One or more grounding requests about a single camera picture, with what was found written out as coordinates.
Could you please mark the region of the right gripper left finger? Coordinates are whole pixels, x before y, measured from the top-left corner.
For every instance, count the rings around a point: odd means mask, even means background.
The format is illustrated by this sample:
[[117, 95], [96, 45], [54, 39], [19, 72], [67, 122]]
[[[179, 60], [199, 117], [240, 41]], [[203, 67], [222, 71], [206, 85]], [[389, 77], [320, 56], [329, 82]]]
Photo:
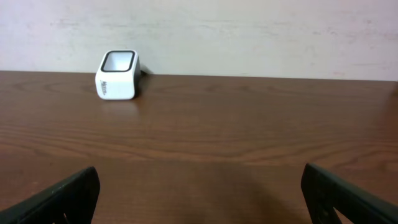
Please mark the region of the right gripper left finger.
[[90, 224], [99, 194], [98, 173], [94, 167], [87, 167], [1, 211], [1, 223]]

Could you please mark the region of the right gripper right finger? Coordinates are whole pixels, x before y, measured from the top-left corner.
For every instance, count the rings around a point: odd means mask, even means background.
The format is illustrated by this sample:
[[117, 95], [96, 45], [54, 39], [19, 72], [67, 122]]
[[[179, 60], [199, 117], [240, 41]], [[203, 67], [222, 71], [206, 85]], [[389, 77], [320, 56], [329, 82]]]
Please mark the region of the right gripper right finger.
[[340, 212], [352, 223], [397, 224], [397, 206], [315, 164], [305, 165], [301, 189], [313, 223], [340, 224]]

